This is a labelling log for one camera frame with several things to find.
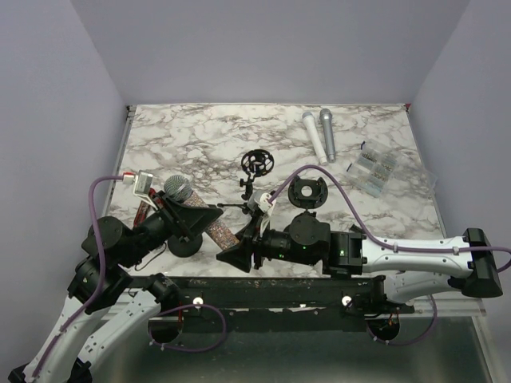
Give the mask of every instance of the gray floor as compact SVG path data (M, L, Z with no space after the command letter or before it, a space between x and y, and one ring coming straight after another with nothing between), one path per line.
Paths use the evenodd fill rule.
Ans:
M401 339L428 324L402 321ZM206 345L215 335L186 334L186 346ZM140 328L101 367L95 382L485 382L490 381L470 318L443 318L424 342L388 347L365 333L236 334L209 353L186 354L149 347Z

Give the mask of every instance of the cable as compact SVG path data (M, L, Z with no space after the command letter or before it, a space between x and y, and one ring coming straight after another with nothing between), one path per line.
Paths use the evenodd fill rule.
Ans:
M164 244L163 244L163 250L162 251L160 251L158 254L156 254L154 257L152 257L149 261L147 261L147 263L143 267L141 267L140 269L137 269L137 266L135 266L134 270L135 271L142 271L142 270L144 270L152 261L154 261L160 255L165 253L165 250L167 250L167 243L166 242L164 242Z
M52 349L57 344L57 341L61 334L63 334L67 330L67 328L71 326L74 320L96 300L97 296L103 290L103 284L105 283L106 259L105 249L103 248L103 239L101 239L101 233L99 231L99 226L97 224L96 207L94 206L94 191L96 190L96 186L98 184L100 184L103 181L110 180L122 180L122 176L100 177L94 182L92 182L89 188L89 212L90 218L93 221L94 236L96 238L97 253L99 255L99 280L97 281L96 290L94 290L90 298L87 299L87 301L78 310L76 310L76 312L73 315L71 315L67 319L67 321L65 321L62 324L62 326L59 329L59 332L53 337L51 342L48 344L48 347L46 347L45 352L41 355L41 359L39 360L38 364L34 369L34 372L32 373L32 378L35 378L41 372L43 365L46 363L48 356L50 355Z
M383 345L392 345L395 347L402 347L405 345L414 345L415 343L419 343L424 338L426 338L431 332L434 330L434 328L438 324L438 308L437 303L434 301L433 295L428 295L428 298L431 300L431 306L433 306L433 317L431 318L430 324L426 327L424 332L420 334L418 337L411 339L409 341L404 342L393 342L393 341L384 341L380 338L378 338L376 335L373 334L373 332L370 330L369 325L367 325L367 332L369 335L373 338L373 341L382 343Z
M171 310L164 311L163 313L159 313L158 316L175 313L176 311L192 309L194 307L203 307L205 309L210 309L212 311L215 311L215 313L220 317L220 320L222 321L222 334L220 335L220 337L218 338L218 340L215 343L213 343L212 345L209 345L208 347L203 347L203 348L200 348L200 349L185 349L183 347L178 347L178 346L175 346L175 345L166 345L164 343L158 343L157 341L155 341L154 338L153 338L153 332L151 331L151 329L149 329L148 335L151 338L151 342L149 344L150 345L158 345L162 349L163 348L165 348L165 349L173 349L174 351L180 351L182 353L204 353L204 352L209 351L211 349L215 349L216 347L221 345L225 341L225 339L227 338L227 323L225 321L225 316L222 314L222 312L220 310L218 310L214 306L205 305L205 304L202 304L202 305L199 305L199 304L197 304L197 305L196 304L184 305L184 306L179 306L179 307L173 308Z
M330 180L334 183L334 185L338 188L338 190L343 195L344 200L346 201L346 204L351 210L351 213L353 214L355 220L357 221L360 228L364 231L364 233L367 235L367 238L369 238L372 242L378 244L381 247L384 247L388 250L392 251L406 251L410 253L427 253L427 254L453 254L453 249L432 249L428 247L403 247L403 246L396 246L394 249L394 245L390 245L389 243L385 243L383 241L380 241L377 239L374 235L372 235L367 228L366 224L362 221L362 218L360 218L360 215L358 215L357 211L355 210L355 207L353 206L353 203L350 201L347 193L344 191L343 187L337 181L332 174L330 174L327 170L321 168L317 165L305 165L301 168L295 170L293 174L291 174L282 185L279 186L277 191L274 195L270 197L268 200L269 203L272 203L275 198L282 192L282 190L300 173L303 172L306 169L316 169L322 172L325 176L330 178ZM467 251L503 251L505 253L509 253L511 255L511 249L508 247L498 247L498 246L474 246L474 247L460 247L460 252L467 252ZM509 260L504 266L499 267L497 269L498 273L501 273L502 271L505 271L511 267L511 260Z

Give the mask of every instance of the white marble surface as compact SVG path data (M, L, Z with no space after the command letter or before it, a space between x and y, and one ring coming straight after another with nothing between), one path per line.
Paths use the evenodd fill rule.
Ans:
M121 170L151 171L155 175L153 186L158 189L170 175L182 174L192 180L194 189L207 203L241 203L243 189L238 183L240 177L245 177L240 167L240 159L245 152L263 148L274 156L273 172L255 182L256 188L268 191L298 167L318 164L301 116L305 111L312 111L318 116L322 107L332 111L337 151L337 161L325 168L346 185L348 195L367 226L377 235L394 238L441 238L440 224L431 200L426 201L420 215L414 214L415 218L410 218L403 209L399 211L351 186L343 175L347 165L357 157L361 142L368 139L386 144L420 162L407 115L401 105L141 105L137 108ZM320 174L307 171L301 176L317 179ZM109 214L131 227L138 204L128 187L117 184ZM300 212L287 201L285 191L278 198L271 225L282 230ZM332 230L347 231L355 222L342 196L331 183L328 201L317 212L318 219L330 223ZM236 232L245 225L248 217L240 209L230 207L225 209L222 220ZM205 235L200 252L190 259L179 259L166 251L142 272L132 273L319 276L320 265L309 267L275 260L265 261L262 269L245 274L216 261L218 252L218 246Z

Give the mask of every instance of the microphone handle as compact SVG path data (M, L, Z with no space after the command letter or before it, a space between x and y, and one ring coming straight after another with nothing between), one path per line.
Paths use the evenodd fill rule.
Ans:
M200 198L194 191L192 195L187 198L183 204L193 207L208 207L202 198ZM213 240L214 243L222 250L227 250L229 247L237 245L240 241L232 234L231 229L227 227L221 220L216 220L206 229L206 234Z

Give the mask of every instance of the white microphone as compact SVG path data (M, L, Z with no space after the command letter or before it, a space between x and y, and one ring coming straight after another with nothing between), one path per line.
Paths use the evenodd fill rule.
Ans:
M325 153L325 149L321 145L321 141L319 140L318 129L316 128L316 121L314 116L312 116L311 112L305 112L302 115L302 121L307 131L309 132L309 137L311 138L312 145L314 146L314 150L318 157L319 163L321 165L328 164L327 154Z
M179 175L170 176L165 181L163 189L170 198L179 203L194 207L208 207L208 204L192 190L190 181L186 177ZM222 250L227 250L229 247L233 247L240 242L232 234L231 229L219 219L209 225L205 232Z

